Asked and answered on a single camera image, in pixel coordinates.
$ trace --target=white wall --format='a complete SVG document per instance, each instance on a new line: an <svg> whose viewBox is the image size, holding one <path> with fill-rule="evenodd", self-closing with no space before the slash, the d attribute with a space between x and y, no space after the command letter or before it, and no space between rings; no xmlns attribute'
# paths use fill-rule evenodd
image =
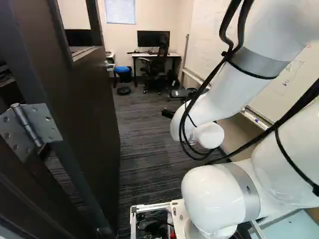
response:
<svg viewBox="0 0 319 239"><path fill-rule="evenodd" d="M178 6L178 31L177 31L177 50L176 53L184 59L186 35L189 34L191 16L193 13L194 0L181 0ZM181 78L180 67L178 78Z"/></svg>
<svg viewBox="0 0 319 239"><path fill-rule="evenodd" d="M64 29L91 29L85 0L58 0Z"/></svg>
<svg viewBox="0 0 319 239"><path fill-rule="evenodd" d="M130 25L106 24L104 0L98 0L105 48L116 54L116 64L133 66L132 57L127 52L137 49L138 30L170 31L169 51L176 52L180 1L182 0L135 0L136 24Z"/></svg>

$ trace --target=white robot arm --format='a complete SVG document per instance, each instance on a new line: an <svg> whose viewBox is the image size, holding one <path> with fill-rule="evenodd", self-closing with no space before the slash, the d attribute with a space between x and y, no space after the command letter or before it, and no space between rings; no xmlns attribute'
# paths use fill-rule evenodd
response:
<svg viewBox="0 0 319 239"><path fill-rule="evenodd" d="M318 9L319 0L254 3L254 16L249 19L254 21L253 27L232 62L265 79L225 63L210 91L198 98L189 112L197 127L186 119L187 140L196 140L205 148L219 146L223 129L213 121L238 113L270 83L268 78L279 75L307 44L318 39ZM185 106L181 106L170 123L170 133L176 141L184 111ZM268 135L251 159L190 170L181 190L193 227L206 238L226 239L239 223L280 211L318 207L314 187L288 162L276 139L280 135L282 147L293 164L311 183L319 184L318 117L317 101Z"/></svg>

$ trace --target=black cable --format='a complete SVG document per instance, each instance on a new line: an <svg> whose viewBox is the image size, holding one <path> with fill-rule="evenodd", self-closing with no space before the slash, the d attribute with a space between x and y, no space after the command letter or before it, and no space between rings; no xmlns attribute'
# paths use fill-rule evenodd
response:
<svg viewBox="0 0 319 239"><path fill-rule="evenodd" d="M305 106L307 106L311 101L313 101L317 96L319 95L319 78L310 86L310 88L297 100L297 102L280 118L280 120L276 121L271 127L269 127L266 131L262 132L260 135L252 139L251 141L247 142L237 150L235 150L232 153L229 153L223 157L216 158L213 160L210 160L207 162L207 164L210 164L212 162L217 162L226 158L230 158L251 145L259 142L260 140L264 139L267 135L269 135L271 132L278 129L280 126L282 126L286 121L288 121L292 116L297 114L300 110L302 110Z"/></svg>
<svg viewBox="0 0 319 239"><path fill-rule="evenodd" d="M292 166L292 168L299 174L299 176L301 176L310 186L312 186L313 188L313 193L319 197L319 185L314 183L306 174L303 173L303 171L301 171L301 169L295 165L295 163L291 160L291 158L289 157L289 155L287 154L287 152L285 151L280 138L279 138L279 132L278 129L275 130L275 137L276 137L276 142L277 145L280 149L280 152L283 154L283 156L285 157L285 159L287 160L287 162Z"/></svg>
<svg viewBox="0 0 319 239"><path fill-rule="evenodd" d="M191 121L191 123L193 124L193 126L194 126L195 128L197 128L197 125L195 125L194 121L192 120L192 118L190 117L189 114L188 114L188 118L189 118L189 120Z"/></svg>
<svg viewBox="0 0 319 239"><path fill-rule="evenodd" d="M223 18L223 21L220 25L220 29L219 29L219 37L220 39L225 42L229 47L228 47L228 52L227 53L231 53L231 51L233 50L234 47L234 42L232 40L230 40L227 35L226 35L226 31L227 28L238 8L238 6L240 5L241 0L232 0L226 10L225 16Z"/></svg>
<svg viewBox="0 0 319 239"><path fill-rule="evenodd" d="M233 55L233 53L231 51L232 51L232 48L234 46L234 43L230 39L227 38L226 31L227 31L229 23L230 23L231 19L233 18L234 14L235 14L235 11L238 8L240 2L241 2L241 0L233 0L230 3L230 5L229 5L229 7L228 7L228 9L226 11L226 14L225 14L225 16L223 18L220 30L219 30L220 38L222 39L222 41L224 41L226 44L229 45L229 49L228 49L229 54L227 55L227 57L231 57ZM254 2L254 0L245 0L244 3L243 3L243 6L242 6L242 9L241 9L241 12L240 12L240 16L239 16L239 19L238 19L238 45L237 45L236 49L239 49L242 46L243 42L244 42L245 22L246 22L246 19L247 19L247 16L248 16L248 12L249 12L253 2ZM226 60L227 60L226 56L224 56L223 60L215 67L215 69L206 78L206 80L200 86L198 91L195 93L194 98L191 100L190 104L188 105L187 108L189 108L189 110L187 110L187 108L186 108L186 110L185 110L185 112L184 112L184 114L183 114L183 116L181 118L181 121L180 121L180 125L179 125L179 140L180 140L180 144L181 144L182 150L185 152L186 155L188 155L190 158L192 158L194 160L204 160L204 159L206 159L214 151L214 149L211 149L208 152L198 152L197 150L195 150L190 145L190 143L187 140L186 133L185 133L186 116L189 115L189 111L192 108L192 106L195 104L195 102L197 101L198 97L201 95L201 93L204 91L204 89L207 87L207 85L210 83L210 81L213 79L213 77L217 74L217 72L219 71L220 67L225 63ZM183 137L185 139L185 144L188 146L188 148L191 151L193 151L194 153L201 155L201 157L198 158L198 157L192 156L186 150L186 148L184 147L184 142L183 142L182 137L181 137L181 132L183 133Z"/></svg>
<svg viewBox="0 0 319 239"><path fill-rule="evenodd" d="M197 150L195 150L194 148L191 147L190 143L187 140L186 137L186 133L185 133L185 120L187 118L187 115L189 114L190 109L193 107L193 105L195 104L196 100L198 99L198 97L201 95L201 93L203 92L203 90L208 86L209 82L214 78L214 76L217 74L217 72L219 71L220 67L225 63L225 59L223 58L222 61L215 67L215 69L209 74L209 76L207 77L207 79L203 82L203 84L199 87L198 91L195 92L195 95L193 97L193 99L189 102L188 106L186 107L186 110L184 111L181 120L180 120L180 124L179 124L179 141L180 141L180 145L183 149L183 151L192 159L194 160L203 160L205 158L207 158L213 151L214 149L209 150L207 153L202 153L202 152L198 152ZM204 157L201 158L196 158L194 156L192 156L184 147L183 144L183 140L182 140L182 136L181 133L183 133L184 139L185 139L185 143L186 145L189 146L189 148L200 155L203 155Z"/></svg>
<svg viewBox="0 0 319 239"><path fill-rule="evenodd" d="M137 221L137 222L136 222L136 226L139 228L140 223L141 223L142 221L145 221L145 220L154 220L154 221L161 222L161 223L163 223L163 224L165 224L165 225L169 225L169 226L171 226L171 227L174 227L174 225L172 225L172 224L170 224L170 223L164 221L163 219L153 218L153 217L147 217L147 218L143 218L143 219Z"/></svg>
<svg viewBox="0 0 319 239"><path fill-rule="evenodd" d="M238 23L237 23L238 44L235 47L235 49L232 51L232 55L234 55L244 44L246 20L253 3L254 3L254 0L244 0L243 5L240 9Z"/></svg>

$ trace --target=black monitor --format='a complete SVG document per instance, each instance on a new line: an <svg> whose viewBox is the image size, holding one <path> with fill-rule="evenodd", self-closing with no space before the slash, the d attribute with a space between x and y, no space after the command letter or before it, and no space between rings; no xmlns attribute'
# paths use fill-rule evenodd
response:
<svg viewBox="0 0 319 239"><path fill-rule="evenodd" d="M165 34L166 41L169 45L169 31L138 31L138 46L139 47L161 46L162 34Z"/></svg>

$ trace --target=dark brown door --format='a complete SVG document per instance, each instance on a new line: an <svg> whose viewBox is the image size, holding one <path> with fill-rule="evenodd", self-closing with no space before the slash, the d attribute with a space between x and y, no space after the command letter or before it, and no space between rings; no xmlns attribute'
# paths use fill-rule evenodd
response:
<svg viewBox="0 0 319 239"><path fill-rule="evenodd" d="M63 137L51 146L88 206L88 222L114 236L120 139L95 1L87 7L95 44L72 56L55 0L2 0L0 51L27 104L49 107Z"/></svg>

